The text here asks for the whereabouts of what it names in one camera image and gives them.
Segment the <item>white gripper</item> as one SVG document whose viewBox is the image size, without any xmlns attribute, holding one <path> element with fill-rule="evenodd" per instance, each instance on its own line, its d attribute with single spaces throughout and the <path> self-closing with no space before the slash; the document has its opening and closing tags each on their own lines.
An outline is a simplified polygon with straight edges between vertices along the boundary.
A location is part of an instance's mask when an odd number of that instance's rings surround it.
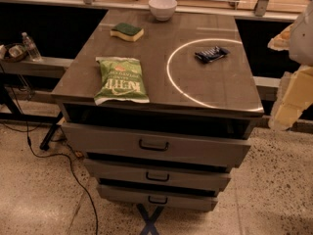
<svg viewBox="0 0 313 235">
<path fill-rule="evenodd" d="M 267 47 L 288 51 L 293 61 L 301 65 L 294 73 L 285 72 L 280 80 L 277 99 L 268 125 L 274 130 L 287 130 L 313 104 L 313 0 L 297 17 L 272 38 Z"/>
</svg>

